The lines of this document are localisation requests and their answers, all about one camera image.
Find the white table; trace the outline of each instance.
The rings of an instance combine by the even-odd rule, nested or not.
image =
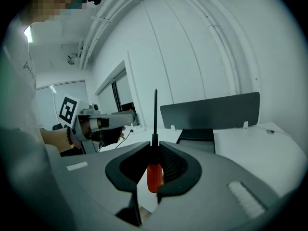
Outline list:
[[[267,129],[274,130],[268,134]],[[158,129],[159,141],[176,143],[181,130]],[[153,129],[130,135],[119,147],[152,140]],[[216,154],[229,158],[267,183],[282,197],[296,189],[308,167],[308,159],[292,138],[274,123],[248,129],[215,130]],[[114,149],[118,144],[104,150]],[[155,193],[148,191],[146,172],[137,185],[139,204],[150,212],[157,207]]]

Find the white bracket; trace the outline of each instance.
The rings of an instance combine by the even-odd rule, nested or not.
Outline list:
[[[248,128],[248,121],[245,121],[243,124],[243,129],[247,129]]]
[[[106,20],[104,18],[100,18],[100,17],[94,16],[94,15],[91,16],[91,20],[100,21],[100,22],[106,22],[106,23],[112,24],[112,21],[109,21],[109,20]]]

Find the pipe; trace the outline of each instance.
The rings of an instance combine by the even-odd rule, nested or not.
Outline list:
[[[123,8],[125,8],[129,3],[131,3],[132,1],[134,0],[128,0],[126,3],[124,3],[122,6],[120,4],[120,2],[117,2],[116,4],[118,5],[118,7],[116,7],[116,5],[108,12],[108,14],[106,15],[106,18],[108,20],[112,20],[114,17],[117,16],[117,14],[122,11]],[[86,68],[87,64],[88,64],[88,61],[89,61],[89,58],[94,50],[94,47],[97,43],[97,40],[100,38],[101,34],[103,33],[105,27],[108,26],[108,24],[101,24],[98,29],[96,30],[96,33],[92,39],[92,42],[90,44],[90,47],[89,47],[89,50],[88,50],[88,53],[87,53],[87,56],[86,56],[86,60],[85,60],[85,63],[84,63],[84,68]]]
[[[223,16],[227,19],[230,26],[234,30],[241,46],[244,52],[244,55],[246,57],[247,63],[248,63],[248,69],[250,73],[250,79],[251,79],[251,85],[252,85],[252,91],[259,92],[261,94],[261,80],[260,80],[260,73],[259,68],[257,65],[256,56],[253,52],[253,49],[249,43],[249,40],[242,29],[240,23],[237,21],[237,19],[234,17],[234,15],[223,5],[219,0],[209,0],[214,6],[217,7],[217,9],[223,14]],[[259,111],[259,119],[261,117],[261,104],[260,104],[260,111]]]
[[[229,57],[228,57],[228,54],[226,52],[226,49],[225,49],[217,31],[214,29],[213,24],[208,19],[210,14],[208,13],[208,11],[203,7],[203,5],[198,0],[186,0],[186,1],[193,8],[195,8],[196,12],[200,15],[203,22],[207,25],[212,37],[214,38],[214,41],[217,44],[219,53],[221,55],[221,58],[222,58],[222,61],[224,63],[225,70],[226,70],[226,73],[227,73],[227,78],[228,78],[228,82],[229,82],[229,85],[230,85],[230,95],[236,95],[238,93],[238,91],[237,91],[236,84],[235,84],[235,76],[234,76],[235,73],[233,72],[233,68],[230,64]]]
[[[231,67],[232,67],[232,71],[233,71],[233,76],[234,76],[234,80],[235,80],[235,85],[236,85],[236,90],[237,90],[237,94],[241,93],[241,85],[240,85],[240,80],[239,80],[239,75],[238,75],[238,70],[235,64],[235,60],[231,51],[231,48],[228,44],[228,41],[226,40],[226,37],[224,36],[223,32],[221,31],[220,27],[218,26],[218,23],[215,21],[215,19],[210,15],[209,11],[205,8],[204,5],[202,5],[203,8],[203,12],[205,13],[205,15],[208,15],[208,19],[209,21],[212,23],[212,25],[214,25],[214,29],[217,31],[222,44],[224,45],[224,48],[227,52]]]
[[[102,5],[102,7],[97,11],[96,13],[96,17],[100,18],[105,12],[106,10],[109,8],[110,4],[113,2],[114,0],[106,0],[106,2]],[[98,24],[98,20],[94,20],[91,24],[91,27],[89,29],[89,32],[87,34],[84,46],[83,46],[83,52],[81,54],[81,58],[80,58],[80,63],[79,63],[79,69],[82,68],[82,64],[83,64],[83,60],[87,54],[88,51],[88,46],[89,46],[89,42],[93,36],[93,32]]]

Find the black panel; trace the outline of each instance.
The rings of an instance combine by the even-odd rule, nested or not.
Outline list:
[[[105,168],[107,178],[121,191],[137,194],[137,183],[149,162],[150,142],[111,160]]]
[[[260,94],[252,92],[160,107],[165,128],[240,128],[257,124]]]
[[[183,129],[179,139],[192,141],[214,141],[214,133],[207,129]]]
[[[197,159],[189,154],[160,142],[159,164],[164,170],[165,184],[158,188],[158,202],[162,197],[186,193],[200,179],[202,168]]]

